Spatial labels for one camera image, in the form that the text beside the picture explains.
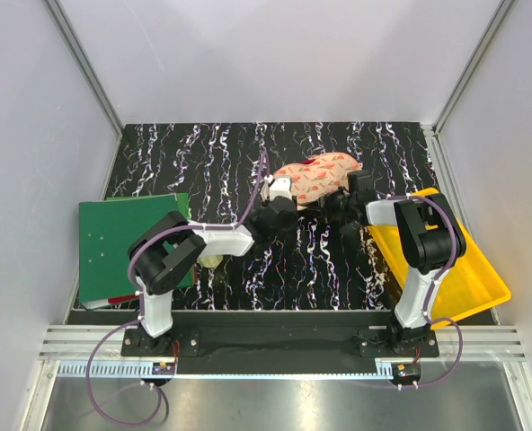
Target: white wall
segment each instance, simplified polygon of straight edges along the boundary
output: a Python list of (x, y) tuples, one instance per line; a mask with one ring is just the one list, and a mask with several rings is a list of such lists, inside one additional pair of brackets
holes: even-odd
[(500, 316), (532, 370), (532, 0), (514, 7), (442, 139), (475, 239), (513, 293)]
[(61, 3), (125, 123), (431, 123), (499, 0)]
[(67, 307), (77, 204), (99, 197), (115, 144), (43, 3), (0, 2), (0, 430)]

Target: plastic tray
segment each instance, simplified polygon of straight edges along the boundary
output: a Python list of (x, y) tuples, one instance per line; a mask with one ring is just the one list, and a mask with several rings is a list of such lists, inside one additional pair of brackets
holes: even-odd
[[(438, 191), (425, 189), (415, 194), (426, 196), (432, 193), (438, 193)], [(461, 223), (460, 227), (465, 236), (465, 255), (457, 260), (456, 265), (442, 282), (432, 308), (432, 319), (450, 317), (459, 321), (477, 312), (505, 303), (511, 298), (511, 291)], [(403, 289), (408, 274), (408, 263), (402, 253), (397, 227), (370, 226), (369, 231), (392, 269), (395, 279)], [(434, 325), (433, 328), (446, 325), (448, 324), (443, 322)]]

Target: green binder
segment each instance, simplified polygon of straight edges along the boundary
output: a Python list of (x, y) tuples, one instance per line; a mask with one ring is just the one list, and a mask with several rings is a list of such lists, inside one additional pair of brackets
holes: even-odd
[[(79, 204), (79, 302), (132, 295), (127, 278), (129, 247), (166, 213), (180, 211), (188, 218), (188, 195), (110, 198)], [(194, 270), (179, 287), (195, 282)]]

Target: black marble tabletop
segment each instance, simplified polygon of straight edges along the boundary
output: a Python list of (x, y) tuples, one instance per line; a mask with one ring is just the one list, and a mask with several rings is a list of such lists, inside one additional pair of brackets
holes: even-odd
[[(230, 223), (248, 203), (261, 149), (273, 172), (340, 151), (372, 172), (377, 190), (436, 187), (418, 123), (137, 124), (126, 126), (107, 196), (185, 192), (192, 219)], [(175, 292), (174, 309), (381, 309), (386, 291), (399, 290), (366, 230), (353, 242), (307, 215), (265, 253), (197, 270), (197, 284)]]

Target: purple cable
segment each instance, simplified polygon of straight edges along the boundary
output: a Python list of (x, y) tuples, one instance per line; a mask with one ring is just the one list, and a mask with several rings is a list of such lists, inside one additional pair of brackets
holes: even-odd
[(84, 375), (84, 380), (86, 382), (86, 393), (88, 394), (88, 399), (90, 400), (90, 403), (93, 405), (94, 410), (101, 415), (103, 418), (108, 420), (114, 425), (118, 425), (119, 427), (125, 427), (125, 428), (134, 428), (134, 427), (143, 427), (144, 425), (147, 425), (150, 423), (155, 416), (158, 414), (158, 410), (160, 410), (160, 405), (162, 404), (162, 399), (165, 394), (162, 392), (162, 390), (158, 386), (153, 386), (156, 392), (158, 393), (158, 403), (156, 404), (155, 410), (152, 412), (152, 414), (139, 422), (124, 422), (122, 420), (118, 420), (116, 418), (113, 418), (112, 416), (108, 415), (104, 410), (101, 409), (101, 406), (96, 402), (96, 399), (93, 395), (93, 389), (90, 385), (90, 368), (91, 364), (93, 362), (94, 357), (96, 356), (96, 353), (101, 348), (102, 344), (109, 339), (112, 335), (114, 335), (119, 330), (124, 330), (128, 326), (134, 326), (140, 324), (140, 321), (129, 321), (128, 323), (125, 323), (123, 325), (120, 325), (118, 328), (115, 328), (114, 330), (111, 330), (106, 336), (101, 339), (96, 347), (94, 348), (93, 352), (90, 354), (88, 358), (88, 363), (86, 364), (86, 373)]
[(266, 152), (265, 148), (262, 151), (262, 153), (260, 154), (260, 157), (262, 157), (263, 154), (266, 156), (266, 177), (268, 177), (268, 176), (270, 176), (270, 160), (268, 158), (268, 153)]
[[(103, 407), (103, 406), (106, 406), (107, 404), (110, 404), (111, 402), (116, 400), (122, 393), (124, 393), (126, 391), (129, 391), (130, 389), (137, 388), (138, 386), (143, 386), (143, 383), (142, 382), (134, 382), (134, 383), (131, 383), (131, 384), (127, 384), (126, 386), (124, 386), (124, 387), (118, 389), (116, 392), (114, 392), (106, 400), (99, 402), (98, 403), (99, 407)], [(165, 411), (166, 411), (166, 413), (164, 413), (164, 418), (163, 418), (162, 422), (165, 422), (165, 420), (170, 415), (170, 404), (168, 403), (168, 398), (166, 397), (166, 394), (164, 393), (164, 391), (162, 391), (161, 394), (162, 394), (162, 397), (163, 397)], [(70, 407), (70, 404), (72, 403), (70, 400), (72, 400), (72, 397), (68, 397), (68, 399), (69, 400), (67, 401), (67, 406)], [(87, 411), (85, 411), (83, 413), (75, 413), (74, 411), (72, 411), (70, 409), (70, 413), (75, 418), (82, 419), (82, 418), (87, 417), (88, 415), (92, 415), (93, 413), (96, 413), (96, 410), (94, 408), (92, 408), (92, 409), (87, 410)]]

